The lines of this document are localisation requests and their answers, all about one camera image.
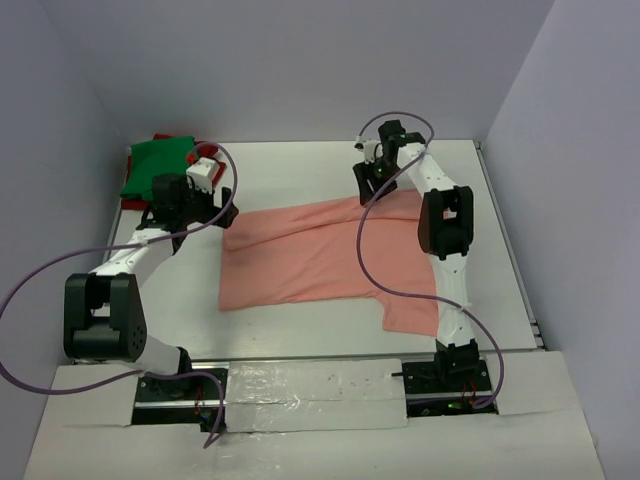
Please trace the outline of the pink t shirt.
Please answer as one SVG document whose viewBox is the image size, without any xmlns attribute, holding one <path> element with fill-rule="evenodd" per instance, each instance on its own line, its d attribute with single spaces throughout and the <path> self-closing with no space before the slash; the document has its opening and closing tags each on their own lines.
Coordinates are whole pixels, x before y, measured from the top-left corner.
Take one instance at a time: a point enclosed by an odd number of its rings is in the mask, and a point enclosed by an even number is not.
<svg viewBox="0 0 640 480">
<path fill-rule="evenodd" d="M 219 308 L 344 298 L 373 298 L 386 331 L 433 336 L 436 284 L 421 251 L 421 196 L 395 191 L 369 212 L 362 235 L 366 269 L 356 256 L 364 209 L 350 197 L 240 214 L 222 239 Z"/>
</svg>

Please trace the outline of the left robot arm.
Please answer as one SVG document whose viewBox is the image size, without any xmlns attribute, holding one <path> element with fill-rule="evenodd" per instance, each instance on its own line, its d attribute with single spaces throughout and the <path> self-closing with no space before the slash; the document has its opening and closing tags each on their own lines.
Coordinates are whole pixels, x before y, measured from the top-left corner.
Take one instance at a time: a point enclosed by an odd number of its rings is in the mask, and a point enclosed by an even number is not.
<svg viewBox="0 0 640 480">
<path fill-rule="evenodd" d="M 196 375 L 189 353 L 149 334 L 141 286 L 175 256 L 198 227 L 229 228 L 235 190 L 216 190 L 204 174 L 161 174 L 131 239 L 64 289 L 63 349 L 72 360 L 118 362 L 139 370 L 173 398 L 188 396 Z"/>
</svg>

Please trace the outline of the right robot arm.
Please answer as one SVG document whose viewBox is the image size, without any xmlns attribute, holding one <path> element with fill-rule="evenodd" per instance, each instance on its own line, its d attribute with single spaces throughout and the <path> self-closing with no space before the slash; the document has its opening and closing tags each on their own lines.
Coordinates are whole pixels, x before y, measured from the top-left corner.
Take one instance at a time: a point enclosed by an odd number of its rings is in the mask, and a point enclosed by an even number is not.
<svg viewBox="0 0 640 480">
<path fill-rule="evenodd" d="M 421 196 L 417 239 L 430 261 L 436 292 L 428 298 L 438 303 L 439 325 L 432 379 L 455 391 L 479 371 L 480 354 L 468 305 L 466 266 L 474 240 L 474 194 L 460 186 L 437 164 L 429 152 L 434 130 L 424 137 L 407 131 L 393 119 L 378 127 L 377 140 L 360 131 L 354 148 L 363 160 L 353 166 L 364 212 L 356 233 L 356 256 L 365 270 L 362 235 L 369 212 L 382 197 L 397 188 L 406 173 Z"/>
</svg>

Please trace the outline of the red folded t shirt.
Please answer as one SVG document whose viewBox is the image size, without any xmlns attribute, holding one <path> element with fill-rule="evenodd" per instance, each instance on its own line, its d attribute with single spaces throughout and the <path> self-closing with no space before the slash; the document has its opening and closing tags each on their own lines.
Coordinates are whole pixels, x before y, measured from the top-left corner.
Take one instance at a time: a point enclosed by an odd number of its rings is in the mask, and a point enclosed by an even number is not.
<svg viewBox="0 0 640 480">
<path fill-rule="evenodd" d="M 151 140 L 168 139 L 172 137 L 179 137 L 179 136 L 171 136 L 171 135 L 156 133 Z M 219 149 L 216 146 L 209 145 L 204 141 L 195 140 L 194 148 L 187 155 L 188 167 L 191 166 L 193 163 L 195 163 L 200 157 L 215 158 L 218 151 Z M 126 181 L 129 179 L 130 170 L 131 170 L 131 147 L 130 147 L 130 153 L 127 159 Z M 123 210 L 143 211 L 148 206 L 149 202 L 150 201 L 144 201 L 139 199 L 123 200 L 120 197 L 120 206 Z"/>
</svg>

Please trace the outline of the green folded t shirt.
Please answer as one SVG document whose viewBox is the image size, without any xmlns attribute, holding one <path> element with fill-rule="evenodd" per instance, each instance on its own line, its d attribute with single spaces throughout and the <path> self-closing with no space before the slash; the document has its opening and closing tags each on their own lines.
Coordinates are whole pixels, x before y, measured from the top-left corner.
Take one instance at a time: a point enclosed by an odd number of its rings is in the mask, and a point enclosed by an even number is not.
<svg viewBox="0 0 640 480">
<path fill-rule="evenodd" d="M 188 168 L 187 155 L 195 140 L 192 136 L 149 140 L 131 146 L 129 179 L 120 192 L 123 200 L 153 199 L 152 183 L 162 174 L 183 175 Z"/>
</svg>

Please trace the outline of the silver tape patch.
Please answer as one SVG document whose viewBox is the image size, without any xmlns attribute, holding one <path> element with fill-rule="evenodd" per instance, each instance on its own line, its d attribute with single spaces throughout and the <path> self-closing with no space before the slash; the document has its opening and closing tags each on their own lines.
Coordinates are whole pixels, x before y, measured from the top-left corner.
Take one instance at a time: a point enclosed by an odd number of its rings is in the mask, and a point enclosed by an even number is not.
<svg viewBox="0 0 640 480">
<path fill-rule="evenodd" d="M 408 424 L 398 359 L 230 365 L 231 433 L 380 430 Z"/>
</svg>

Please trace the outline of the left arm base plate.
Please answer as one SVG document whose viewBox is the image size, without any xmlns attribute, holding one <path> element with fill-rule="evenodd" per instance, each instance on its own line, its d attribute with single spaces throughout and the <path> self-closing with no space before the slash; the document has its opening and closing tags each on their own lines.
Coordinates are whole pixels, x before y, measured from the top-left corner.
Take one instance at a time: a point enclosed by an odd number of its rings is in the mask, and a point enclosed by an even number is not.
<svg viewBox="0 0 640 480">
<path fill-rule="evenodd" d="M 209 378 L 166 381 L 145 376 L 138 380 L 131 424 L 197 425 L 210 433 L 219 406 L 219 392 Z"/>
</svg>

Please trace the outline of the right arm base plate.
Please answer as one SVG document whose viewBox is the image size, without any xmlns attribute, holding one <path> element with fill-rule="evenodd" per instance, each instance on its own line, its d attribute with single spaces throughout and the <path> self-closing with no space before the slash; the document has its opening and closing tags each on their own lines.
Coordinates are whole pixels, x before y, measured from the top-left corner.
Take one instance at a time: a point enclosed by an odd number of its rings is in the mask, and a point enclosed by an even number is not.
<svg viewBox="0 0 640 480">
<path fill-rule="evenodd" d="M 475 404 L 493 393 L 485 360 L 472 373 L 440 379 L 434 361 L 405 362 L 391 374 L 403 381 L 409 418 L 497 414 L 494 403 L 483 408 Z"/>
</svg>

